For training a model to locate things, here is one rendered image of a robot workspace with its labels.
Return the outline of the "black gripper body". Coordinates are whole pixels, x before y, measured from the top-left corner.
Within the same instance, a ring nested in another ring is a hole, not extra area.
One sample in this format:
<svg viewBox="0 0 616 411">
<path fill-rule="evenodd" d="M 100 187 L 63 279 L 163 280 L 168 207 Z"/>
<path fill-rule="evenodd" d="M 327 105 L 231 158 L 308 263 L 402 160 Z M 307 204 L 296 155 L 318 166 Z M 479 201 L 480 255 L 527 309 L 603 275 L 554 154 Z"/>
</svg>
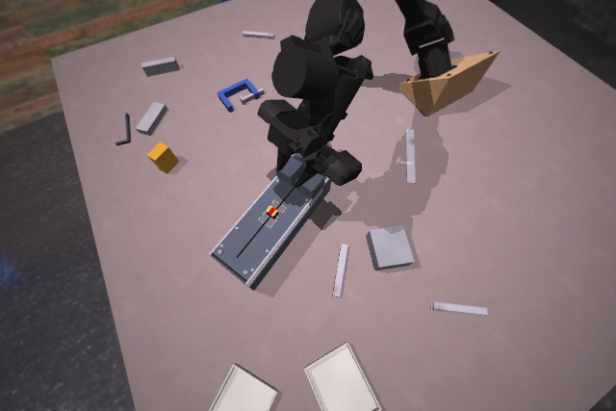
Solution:
<svg viewBox="0 0 616 411">
<path fill-rule="evenodd" d="M 308 107 L 306 114 L 309 117 L 315 120 L 317 116 L 320 116 L 324 119 L 322 138 L 316 150 L 318 154 L 314 162 L 322 168 L 323 174 L 338 186 L 356 179 L 362 171 L 362 163 L 346 150 L 337 152 L 327 145 L 334 139 L 333 133 L 339 122 L 347 117 L 347 109 L 333 108 L 321 100 L 303 99 L 301 103 Z M 295 110 L 296 108 L 285 99 L 266 100 L 261 104 L 257 115 L 266 123 L 270 123 L 272 118 Z"/>
</svg>

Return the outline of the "black l-shaped rod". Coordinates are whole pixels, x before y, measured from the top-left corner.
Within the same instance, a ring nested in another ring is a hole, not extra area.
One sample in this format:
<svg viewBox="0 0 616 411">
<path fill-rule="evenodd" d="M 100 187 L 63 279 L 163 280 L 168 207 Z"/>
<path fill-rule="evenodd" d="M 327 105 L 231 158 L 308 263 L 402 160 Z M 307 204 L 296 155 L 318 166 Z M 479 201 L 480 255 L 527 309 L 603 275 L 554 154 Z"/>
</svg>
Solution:
<svg viewBox="0 0 616 411">
<path fill-rule="evenodd" d="M 126 130 L 127 130 L 127 140 L 126 141 L 119 141 L 119 142 L 116 143 L 116 145 L 122 145 L 122 144 L 131 142 L 130 116 L 129 116 L 129 114 L 126 114 Z"/>
</svg>

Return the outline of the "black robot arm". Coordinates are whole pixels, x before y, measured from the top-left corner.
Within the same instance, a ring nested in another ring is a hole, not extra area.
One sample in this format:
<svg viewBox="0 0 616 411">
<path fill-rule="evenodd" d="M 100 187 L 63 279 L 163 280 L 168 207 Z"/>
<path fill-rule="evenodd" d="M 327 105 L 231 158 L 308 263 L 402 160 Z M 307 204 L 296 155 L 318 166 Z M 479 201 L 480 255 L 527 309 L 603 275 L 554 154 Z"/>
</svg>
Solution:
<svg viewBox="0 0 616 411">
<path fill-rule="evenodd" d="M 448 50 L 454 41 L 452 29 L 438 6 L 426 0 L 395 1 L 405 19 L 403 37 L 411 56 L 419 53 L 419 79 L 439 77 L 456 68 Z M 284 97 L 321 100 L 346 110 L 363 81 L 373 78 L 372 62 L 363 55 L 333 56 L 359 45 L 364 31 L 363 9 L 357 0 L 316 0 L 304 39 L 291 35 L 280 41 L 271 74 L 275 90 Z M 268 140 L 284 155 L 306 157 L 318 149 L 324 119 L 312 119 L 307 110 L 300 103 L 294 112 L 270 120 Z"/>
</svg>

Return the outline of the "blue c-clamp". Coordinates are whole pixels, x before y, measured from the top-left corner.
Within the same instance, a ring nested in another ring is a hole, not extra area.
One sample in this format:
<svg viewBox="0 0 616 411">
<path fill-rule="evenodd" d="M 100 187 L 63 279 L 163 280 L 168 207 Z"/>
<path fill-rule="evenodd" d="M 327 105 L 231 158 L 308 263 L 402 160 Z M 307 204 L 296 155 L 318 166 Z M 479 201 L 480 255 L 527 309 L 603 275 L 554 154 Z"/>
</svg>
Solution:
<svg viewBox="0 0 616 411">
<path fill-rule="evenodd" d="M 242 90 L 248 89 L 250 91 L 250 94 L 242 97 L 240 96 L 240 99 L 242 101 L 243 104 L 245 104 L 245 101 L 251 99 L 251 98 L 255 98 L 256 100 L 260 98 L 261 93 L 264 92 L 264 89 L 261 88 L 259 90 L 256 90 L 254 88 L 254 86 L 250 83 L 250 81 L 246 78 L 244 80 L 242 80 L 241 82 L 230 86 L 224 90 L 221 90 L 218 92 L 218 97 L 221 100 L 221 102 L 223 103 L 223 105 L 226 107 L 226 109 L 228 110 L 229 113 L 233 112 L 234 109 L 231 105 L 231 103 L 228 101 L 227 97 L 234 95 Z"/>
</svg>

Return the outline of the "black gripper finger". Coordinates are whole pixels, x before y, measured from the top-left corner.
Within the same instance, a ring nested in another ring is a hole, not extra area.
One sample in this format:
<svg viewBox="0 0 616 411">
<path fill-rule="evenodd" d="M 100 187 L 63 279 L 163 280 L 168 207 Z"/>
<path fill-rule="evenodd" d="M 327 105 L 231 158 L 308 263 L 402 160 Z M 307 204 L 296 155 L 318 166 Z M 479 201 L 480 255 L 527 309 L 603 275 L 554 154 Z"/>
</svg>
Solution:
<svg viewBox="0 0 616 411">
<path fill-rule="evenodd" d="M 291 155 L 292 156 L 292 155 Z M 289 159 L 291 156 L 287 156 L 284 155 L 283 153 L 280 152 L 279 148 L 278 148 L 278 153 L 277 153 L 277 170 L 282 170 L 282 168 L 288 163 Z"/>
<path fill-rule="evenodd" d="M 323 174 L 322 168 L 316 162 L 314 162 L 315 159 L 306 161 L 306 168 L 303 170 L 295 183 L 296 188 L 303 185 L 316 174 Z"/>
</svg>

